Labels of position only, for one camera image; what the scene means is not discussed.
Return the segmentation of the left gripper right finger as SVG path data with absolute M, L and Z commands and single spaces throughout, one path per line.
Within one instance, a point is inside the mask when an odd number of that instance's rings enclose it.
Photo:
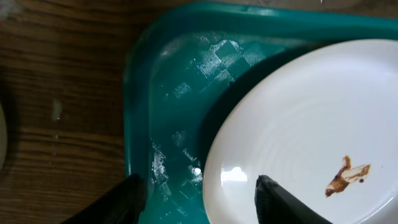
M 267 175 L 256 180 L 254 201 L 259 224 L 331 224 Z

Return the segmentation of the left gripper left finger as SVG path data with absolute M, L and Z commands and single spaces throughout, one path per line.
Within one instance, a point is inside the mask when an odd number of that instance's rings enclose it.
M 133 174 L 62 224 L 137 223 L 145 206 L 144 179 Z

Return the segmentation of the white plate with red stain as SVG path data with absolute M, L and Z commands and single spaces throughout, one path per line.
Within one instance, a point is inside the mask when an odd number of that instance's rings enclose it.
M 396 223 L 397 42 L 330 45 L 259 82 L 209 151 L 209 221 L 256 223 L 260 175 L 329 222 Z

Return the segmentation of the white plate with brown stain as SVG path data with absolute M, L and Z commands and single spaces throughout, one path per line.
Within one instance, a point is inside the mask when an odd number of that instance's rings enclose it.
M 0 168 L 4 166 L 7 154 L 7 126 L 2 105 L 0 105 Z

